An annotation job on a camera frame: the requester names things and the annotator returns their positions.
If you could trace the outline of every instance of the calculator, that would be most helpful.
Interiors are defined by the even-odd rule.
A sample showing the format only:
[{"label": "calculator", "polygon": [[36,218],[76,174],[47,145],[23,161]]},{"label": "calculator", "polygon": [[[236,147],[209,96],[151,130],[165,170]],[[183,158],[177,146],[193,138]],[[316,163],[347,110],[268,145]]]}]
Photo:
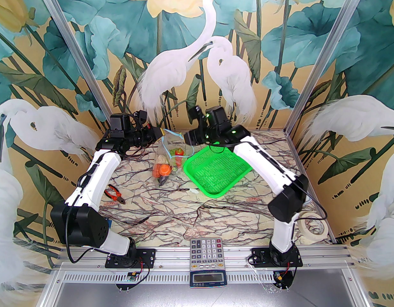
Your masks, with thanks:
[{"label": "calculator", "polygon": [[190,240],[190,288],[225,287],[227,277],[221,238]]}]

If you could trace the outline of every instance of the mounting plate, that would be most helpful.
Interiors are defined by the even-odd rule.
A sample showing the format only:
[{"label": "mounting plate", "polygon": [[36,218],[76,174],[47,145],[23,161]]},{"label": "mounting plate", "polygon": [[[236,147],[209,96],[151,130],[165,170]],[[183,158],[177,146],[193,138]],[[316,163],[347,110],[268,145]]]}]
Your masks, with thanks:
[{"label": "mounting plate", "polygon": [[144,265],[145,269],[147,269],[147,266],[152,269],[154,267],[154,260],[156,259],[156,250],[137,248],[134,258],[110,254],[106,259],[104,267],[107,269],[139,269],[141,268],[140,262],[138,261],[139,258],[146,262],[146,265]]},{"label": "mounting plate", "polygon": [[[251,249],[252,258],[250,262],[254,264],[255,268],[275,268],[276,266],[272,263],[270,256],[269,247],[259,247]],[[293,245],[292,254],[287,258],[286,263],[280,267],[287,267],[289,262],[289,267],[302,267],[302,258],[299,254],[299,250],[296,245]]]}]

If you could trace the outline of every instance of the metal grille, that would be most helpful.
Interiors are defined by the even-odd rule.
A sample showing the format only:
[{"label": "metal grille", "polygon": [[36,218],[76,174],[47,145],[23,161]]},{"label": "metal grille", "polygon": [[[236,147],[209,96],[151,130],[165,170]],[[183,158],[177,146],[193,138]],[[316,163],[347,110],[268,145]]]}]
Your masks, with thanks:
[{"label": "metal grille", "polygon": [[[146,276],[147,272],[140,275],[138,280]],[[93,284],[127,284],[128,272],[70,272],[65,274],[64,283],[93,283]],[[246,272],[227,272],[229,284],[273,283],[273,272],[257,271],[257,274]],[[189,272],[163,272],[152,271],[143,281],[147,284],[188,284]]]}]

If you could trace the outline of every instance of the calculator keypad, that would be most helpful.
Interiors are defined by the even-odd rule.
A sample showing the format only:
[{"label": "calculator keypad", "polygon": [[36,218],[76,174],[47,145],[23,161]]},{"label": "calculator keypad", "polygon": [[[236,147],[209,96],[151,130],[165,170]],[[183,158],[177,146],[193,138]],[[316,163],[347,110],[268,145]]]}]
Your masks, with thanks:
[{"label": "calculator keypad", "polygon": [[190,269],[225,269],[221,238],[190,240]]}]

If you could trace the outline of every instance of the egret beak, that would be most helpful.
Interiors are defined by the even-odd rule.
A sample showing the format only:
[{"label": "egret beak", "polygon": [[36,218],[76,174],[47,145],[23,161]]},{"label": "egret beak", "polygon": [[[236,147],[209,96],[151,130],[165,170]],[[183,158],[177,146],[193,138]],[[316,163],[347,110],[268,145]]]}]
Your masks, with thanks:
[{"label": "egret beak", "polygon": [[381,126],[381,129],[394,130],[394,126]]},{"label": "egret beak", "polygon": [[0,119],[0,162],[2,162],[2,151],[4,149],[4,144],[5,144],[5,127],[4,127],[5,119],[6,116]]},{"label": "egret beak", "polygon": [[209,45],[213,45],[212,42],[208,42],[206,44],[204,44],[200,50],[198,50],[193,57],[191,57],[188,61],[191,61],[192,59],[194,59],[195,57],[197,57],[199,54],[203,53],[205,48],[208,47]]}]

